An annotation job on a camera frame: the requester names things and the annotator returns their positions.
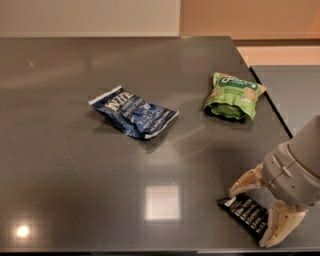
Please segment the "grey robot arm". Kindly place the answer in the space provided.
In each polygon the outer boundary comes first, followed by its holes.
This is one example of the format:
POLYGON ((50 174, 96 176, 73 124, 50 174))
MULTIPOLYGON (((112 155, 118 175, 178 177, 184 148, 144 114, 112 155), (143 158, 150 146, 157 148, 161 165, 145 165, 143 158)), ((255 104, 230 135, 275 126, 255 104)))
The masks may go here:
POLYGON ((266 187, 278 200, 268 212, 262 247, 281 243, 320 203, 320 116, 313 117, 293 138, 265 155, 261 164, 244 173, 230 188, 235 197, 266 187))

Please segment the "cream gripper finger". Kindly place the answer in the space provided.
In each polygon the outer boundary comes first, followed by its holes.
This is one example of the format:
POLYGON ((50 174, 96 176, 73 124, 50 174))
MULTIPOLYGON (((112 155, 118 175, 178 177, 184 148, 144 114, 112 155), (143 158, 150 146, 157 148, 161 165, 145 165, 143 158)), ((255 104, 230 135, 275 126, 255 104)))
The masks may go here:
POLYGON ((230 188, 229 196, 236 197, 239 194, 250 190, 260 189, 265 186, 263 181, 263 164, 258 164, 255 168, 245 172, 230 188))
POLYGON ((307 208, 276 202, 268 211, 267 229, 259 241, 261 247, 270 248, 281 243, 297 228, 308 212, 307 208))

